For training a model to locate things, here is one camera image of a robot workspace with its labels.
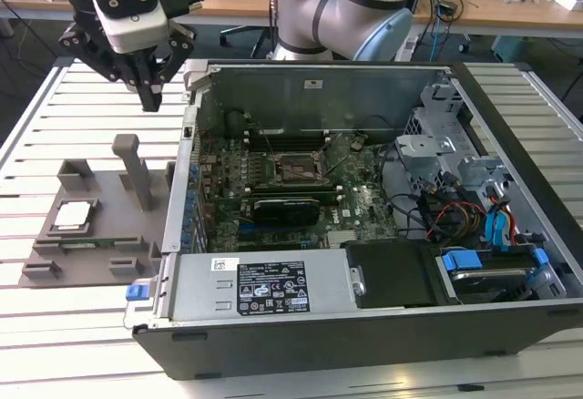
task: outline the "robotic arm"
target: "robotic arm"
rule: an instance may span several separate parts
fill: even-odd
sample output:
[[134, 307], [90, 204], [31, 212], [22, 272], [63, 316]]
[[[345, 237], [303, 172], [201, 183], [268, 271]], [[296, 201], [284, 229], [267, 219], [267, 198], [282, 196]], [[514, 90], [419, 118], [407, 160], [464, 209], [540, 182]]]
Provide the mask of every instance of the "robotic arm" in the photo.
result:
[[[157, 112], [162, 87], [194, 47], [194, 32], [171, 18], [186, 15], [203, 0], [69, 0], [75, 23], [61, 46], [111, 82], [122, 79], [139, 94], [143, 109]], [[170, 55], [157, 61], [164, 43]]]
[[[69, 0], [75, 23], [61, 46], [111, 82], [122, 79], [143, 109], [157, 112], [162, 87], [194, 47], [195, 34], [172, 18], [203, 0]], [[390, 59], [412, 23], [406, 0], [279, 0], [275, 59]], [[168, 43], [161, 61], [157, 47]]]
[[279, 0], [279, 60], [389, 60], [407, 38], [407, 0]]

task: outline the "slotted table surface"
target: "slotted table surface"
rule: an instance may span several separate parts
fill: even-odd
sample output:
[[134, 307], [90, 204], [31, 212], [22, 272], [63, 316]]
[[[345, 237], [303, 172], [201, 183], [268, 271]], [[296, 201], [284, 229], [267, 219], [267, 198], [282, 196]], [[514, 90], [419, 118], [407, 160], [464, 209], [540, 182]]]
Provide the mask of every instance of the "slotted table surface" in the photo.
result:
[[[468, 64], [496, 110], [583, 227], [583, 128], [532, 72], [512, 65]], [[496, 152], [477, 121], [476, 134]]]
[[503, 358], [177, 383], [123, 328], [125, 287], [17, 289], [63, 159], [120, 169], [110, 149], [118, 132], [138, 134], [151, 168], [174, 159], [185, 107], [181, 74], [164, 92], [159, 113], [147, 114], [121, 83], [80, 63], [56, 66], [0, 150], [0, 397], [371, 398], [398, 391], [444, 398], [458, 397], [459, 384], [481, 384], [487, 398], [580, 397], [583, 329]]

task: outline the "blue latch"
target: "blue latch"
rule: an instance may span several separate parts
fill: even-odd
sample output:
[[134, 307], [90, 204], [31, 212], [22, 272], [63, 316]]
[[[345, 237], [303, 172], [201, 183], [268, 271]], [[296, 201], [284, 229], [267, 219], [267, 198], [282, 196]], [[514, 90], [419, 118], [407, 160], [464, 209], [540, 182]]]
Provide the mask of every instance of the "blue latch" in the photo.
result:
[[508, 246], [504, 243], [504, 233], [506, 225], [510, 221], [504, 212], [488, 213], [486, 217], [486, 241], [491, 242], [495, 246], [508, 251]]
[[199, 168], [196, 166], [196, 164], [190, 164], [189, 174], [193, 180], [197, 179], [197, 177], [199, 175]]
[[149, 299], [149, 285], [146, 283], [132, 283], [126, 290], [128, 302], [146, 301]]
[[442, 256], [447, 271], [481, 269], [483, 267], [477, 251], [449, 251]]
[[548, 262], [547, 253], [540, 248], [535, 249], [535, 258], [538, 261], [538, 265], [545, 265]]

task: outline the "metal bracket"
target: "metal bracket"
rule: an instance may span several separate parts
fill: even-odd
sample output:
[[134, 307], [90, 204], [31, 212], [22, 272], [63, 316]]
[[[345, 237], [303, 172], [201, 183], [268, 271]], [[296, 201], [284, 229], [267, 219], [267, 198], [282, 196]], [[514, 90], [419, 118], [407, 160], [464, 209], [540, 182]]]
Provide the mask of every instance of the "metal bracket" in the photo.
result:
[[457, 114], [464, 105], [464, 100], [455, 87], [450, 85], [432, 85], [425, 87], [421, 93], [421, 101], [432, 112], [449, 112]]
[[366, 294], [366, 287], [364, 286], [363, 272], [360, 267], [351, 267], [350, 280], [353, 286], [355, 296], [364, 296]]
[[567, 290], [563, 282], [561, 282], [548, 262], [527, 282], [526, 287], [527, 290], [518, 297], [521, 301], [526, 299], [532, 292], [535, 292], [542, 300], [567, 297]]
[[440, 157], [455, 152], [449, 138], [427, 135], [402, 135], [396, 139], [396, 147], [413, 184], [419, 179], [436, 184], [435, 180], [439, 179], [444, 168]]
[[170, 302], [174, 290], [174, 275], [178, 272], [177, 253], [164, 256], [160, 265], [160, 273], [154, 298], [153, 319], [164, 319], [170, 316]]
[[496, 157], [463, 158], [460, 160], [457, 170], [464, 185], [479, 187], [492, 178], [497, 169], [504, 169], [502, 160]]
[[209, 82], [209, 61], [205, 59], [187, 60], [184, 68], [184, 87], [187, 91], [195, 91]]
[[445, 269], [444, 260], [442, 259], [441, 256], [436, 256], [435, 263], [437, 264], [437, 269], [439, 270], [439, 276], [441, 277], [442, 282], [444, 283], [445, 291], [447, 292], [447, 295], [452, 299], [457, 299], [457, 294], [455, 293], [454, 285], [450, 281], [449, 274], [447, 273], [447, 270]]

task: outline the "warning label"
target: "warning label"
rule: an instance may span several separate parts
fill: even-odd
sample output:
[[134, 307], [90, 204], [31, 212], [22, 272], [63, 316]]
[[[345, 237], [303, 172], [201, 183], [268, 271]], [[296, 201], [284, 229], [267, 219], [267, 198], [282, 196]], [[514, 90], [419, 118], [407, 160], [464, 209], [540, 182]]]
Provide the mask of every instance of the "warning label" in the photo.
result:
[[303, 261], [239, 264], [237, 270], [240, 315], [310, 311]]

